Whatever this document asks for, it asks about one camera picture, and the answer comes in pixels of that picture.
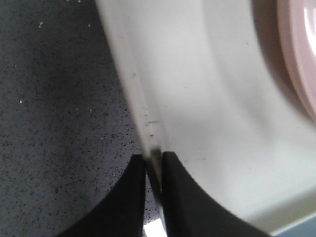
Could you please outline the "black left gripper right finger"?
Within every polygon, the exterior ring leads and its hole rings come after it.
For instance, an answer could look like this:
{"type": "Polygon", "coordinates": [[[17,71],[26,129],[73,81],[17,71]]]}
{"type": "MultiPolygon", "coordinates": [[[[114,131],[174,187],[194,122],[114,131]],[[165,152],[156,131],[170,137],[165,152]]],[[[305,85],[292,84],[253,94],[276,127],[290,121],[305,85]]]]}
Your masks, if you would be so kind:
{"type": "Polygon", "coordinates": [[[174,152],[164,152],[161,195],[169,237],[266,237],[211,198],[174,152]]]}

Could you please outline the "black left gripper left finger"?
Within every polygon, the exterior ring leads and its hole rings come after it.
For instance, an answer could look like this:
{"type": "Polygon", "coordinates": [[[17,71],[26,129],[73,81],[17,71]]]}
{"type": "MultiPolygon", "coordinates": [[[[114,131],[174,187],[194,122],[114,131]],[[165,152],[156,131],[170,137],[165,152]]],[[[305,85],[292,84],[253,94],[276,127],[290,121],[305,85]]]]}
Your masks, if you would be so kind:
{"type": "Polygon", "coordinates": [[[145,208],[146,164],[133,155],[116,185],[86,216],[60,237],[141,237],[145,208]]]}

